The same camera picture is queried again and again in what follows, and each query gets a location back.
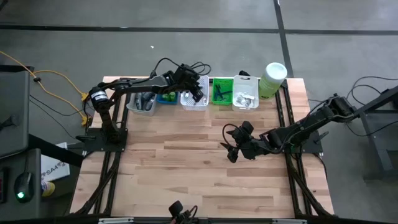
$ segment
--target gray floor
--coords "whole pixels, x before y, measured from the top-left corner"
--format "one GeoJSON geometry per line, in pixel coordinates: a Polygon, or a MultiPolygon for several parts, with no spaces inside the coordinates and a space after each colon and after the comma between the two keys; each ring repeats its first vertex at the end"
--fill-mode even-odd
{"type": "MultiPolygon", "coordinates": [[[[397,30],[395,0],[280,0],[286,29],[397,30]]],[[[0,12],[0,23],[120,27],[212,27],[276,29],[272,0],[12,0],[0,12]]],[[[304,78],[308,97],[322,100],[333,93],[346,95],[353,82],[366,75],[398,78],[398,36],[288,35],[295,77],[304,78]]],[[[54,32],[2,30],[0,50],[36,70],[67,74],[82,90],[105,75],[148,75],[156,61],[202,61],[213,76],[231,77],[240,70],[260,76],[269,62],[284,62],[279,34],[178,32],[54,32]]],[[[13,64],[0,57],[0,63],[13,64]]],[[[174,69],[164,63],[159,71],[174,69]]],[[[63,78],[43,74],[43,84],[80,105],[79,95],[63,78]]],[[[364,80],[383,91],[394,81],[364,80]]],[[[50,106],[73,110],[32,82],[31,94],[50,106]]],[[[377,96],[358,88],[363,102],[377,96]]],[[[31,105],[30,132],[50,142],[75,142],[58,124],[31,105]]],[[[79,116],[50,112],[72,135],[83,134],[79,116]]],[[[352,124],[364,133],[359,122],[352,124]]],[[[340,217],[397,222],[398,183],[367,182],[362,176],[374,169],[368,140],[354,136],[342,124],[322,131],[325,163],[335,212],[340,217]]],[[[59,205],[61,210],[65,203],[59,205]]]]}

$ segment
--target white plastic basket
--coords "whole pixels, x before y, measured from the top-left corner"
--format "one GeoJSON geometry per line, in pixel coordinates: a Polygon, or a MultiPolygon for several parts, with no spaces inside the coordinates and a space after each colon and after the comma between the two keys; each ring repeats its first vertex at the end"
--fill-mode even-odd
{"type": "Polygon", "coordinates": [[[188,97],[185,97],[185,93],[182,93],[180,102],[182,108],[185,110],[205,111],[207,105],[209,105],[209,76],[201,76],[198,82],[199,86],[202,87],[201,91],[203,92],[203,97],[198,103],[196,103],[195,100],[193,100],[191,93],[188,94],[188,97]]]}
{"type": "Polygon", "coordinates": [[[152,108],[149,111],[138,110],[136,108],[136,94],[135,93],[131,93],[130,102],[126,105],[126,107],[127,107],[127,109],[131,110],[135,114],[144,115],[144,116],[153,116],[155,113],[155,107],[156,107],[156,96],[157,95],[155,95],[154,104],[152,104],[152,108]]]}
{"type": "Polygon", "coordinates": [[[259,81],[256,77],[247,77],[243,75],[236,75],[234,77],[232,110],[240,112],[252,112],[259,106],[259,81]],[[254,96],[254,103],[249,107],[242,107],[240,103],[236,102],[238,94],[248,93],[254,96]]]}

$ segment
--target wooden table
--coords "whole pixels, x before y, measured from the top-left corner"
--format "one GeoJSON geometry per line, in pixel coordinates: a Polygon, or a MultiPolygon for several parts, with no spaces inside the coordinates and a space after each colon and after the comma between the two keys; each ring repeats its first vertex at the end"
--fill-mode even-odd
{"type": "MultiPolygon", "coordinates": [[[[104,82],[117,78],[104,77],[104,82]]],[[[291,78],[288,84],[294,118],[302,119],[310,109],[304,82],[291,78]]],[[[285,105],[283,92],[281,96],[285,105]]],[[[226,123],[239,126],[244,119],[254,126],[255,137],[279,127],[275,98],[260,100],[252,113],[211,103],[206,111],[157,104],[153,117],[129,112],[129,137],[119,166],[112,216],[170,217],[168,207],[180,200],[184,209],[198,205],[197,217],[294,217],[283,155],[249,161],[240,154],[235,164],[227,159],[220,145],[221,129],[226,123]]],[[[100,126],[101,119],[95,114],[93,127],[100,126]]],[[[71,212],[81,208],[97,187],[103,157],[103,152],[95,152],[83,161],[71,212]]],[[[333,213],[321,162],[304,154],[303,164],[308,188],[333,213]]],[[[105,189],[102,209],[107,196],[105,189]]],[[[304,211],[299,190],[298,197],[304,211]]]]}

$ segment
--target green light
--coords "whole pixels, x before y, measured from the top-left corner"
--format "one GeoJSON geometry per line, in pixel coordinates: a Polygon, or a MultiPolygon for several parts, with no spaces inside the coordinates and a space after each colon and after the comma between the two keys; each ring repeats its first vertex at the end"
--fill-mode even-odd
{"type": "Polygon", "coordinates": [[[19,198],[23,198],[25,195],[24,195],[23,192],[19,192],[19,193],[17,194],[17,196],[18,196],[19,198]]]}

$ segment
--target small plastic container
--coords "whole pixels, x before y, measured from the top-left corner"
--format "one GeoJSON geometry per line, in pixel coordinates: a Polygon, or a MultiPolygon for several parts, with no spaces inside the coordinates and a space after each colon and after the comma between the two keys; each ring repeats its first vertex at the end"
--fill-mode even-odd
{"type": "Polygon", "coordinates": [[[252,112],[259,106],[259,82],[256,77],[248,77],[242,75],[236,75],[234,77],[233,85],[233,99],[232,99],[232,110],[240,112],[252,112]],[[247,93],[254,97],[253,104],[244,107],[237,102],[239,93],[247,93]]]}
{"type": "Polygon", "coordinates": [[[130,102],[126,105],[127,109],[131,110],[135,114],[144,115],[144,116],[153,116],[155,114],[156,100],[154,100],[154,104],[149,111],[146,110],[138,110],[136,108],[136,94],[131,93],[130,102]]]}
{"type": "Polygon", "coordinates": [[[158,94],[158,95],[156,96],[156,101],[157,101],[158,103],[162,103],[162,104],[177,105],[177,103],[178,103],[178,94],[179,94],[179,92],[175,92],[175,101],[167,101],[167,100],[164,100],[164,99],[162,98],[162,95],[161,95],[161,94],[158,94]]]}
{"type": "Polygon", "coordinates": [[[216,105],[230,105],[232,103],[232,90],[233,90],[234,80],[225,78],[214,78],[213,79],[213,90],[211,94],[211,102],[216,105]],[[220,86],[220,92],[224,93],[231,91],[231,93],[223,94],[223,100],[220,96],[217,96],[217,85],[220,86]]]}
{"type": "Polygon", "coordinates": [[[191,93],[188,93],[188,97],[185,97],[186,93],[183,92],[180,97],[180,102],[183,109],[192,111],[205,111],[207,109],[207,105],[209,105],[209,76],[202,75],[198,82],[199,86],[202,87],[202,99],[197,103],[195,100],[193,100],[191,93]]]}

